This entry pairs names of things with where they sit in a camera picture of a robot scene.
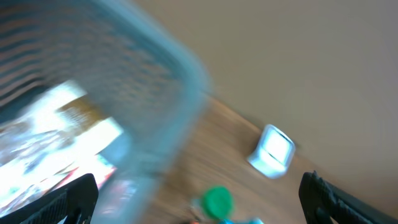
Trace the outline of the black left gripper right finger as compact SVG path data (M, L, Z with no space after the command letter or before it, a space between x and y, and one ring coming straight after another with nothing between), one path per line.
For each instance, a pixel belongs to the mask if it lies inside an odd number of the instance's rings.
M397 224L397 219L335 187L315 171L303 174L298 196L310 224Z

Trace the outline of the green lid jar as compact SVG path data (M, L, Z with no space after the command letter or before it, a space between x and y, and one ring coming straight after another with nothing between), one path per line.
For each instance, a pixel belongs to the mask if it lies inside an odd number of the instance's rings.
M230 218L234 210L234 198L223 185L206 189L191 200L190 211L203 222L219 222Z

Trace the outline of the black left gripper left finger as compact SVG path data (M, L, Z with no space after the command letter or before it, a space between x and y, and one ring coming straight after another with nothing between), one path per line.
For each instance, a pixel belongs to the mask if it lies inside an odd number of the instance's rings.
M1 224L90 224L99 191L85 174L1 218Z

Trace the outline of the red black snack pouch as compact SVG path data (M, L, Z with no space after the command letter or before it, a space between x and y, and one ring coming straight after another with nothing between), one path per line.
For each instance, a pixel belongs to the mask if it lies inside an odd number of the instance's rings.
M55 186L56 189L85 174L93 174L101 200L98 212L104 216L120 215L137 190L132 180L117 177L118 168L100 154L89 157L86 162L74 162L58 174L66 177Z

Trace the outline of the blue mouthwash bottle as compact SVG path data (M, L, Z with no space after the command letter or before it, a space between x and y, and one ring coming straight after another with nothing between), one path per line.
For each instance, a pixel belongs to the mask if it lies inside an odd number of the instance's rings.
M246 220L220 220L217 224L264 224L264 222L259 218L249 218Z

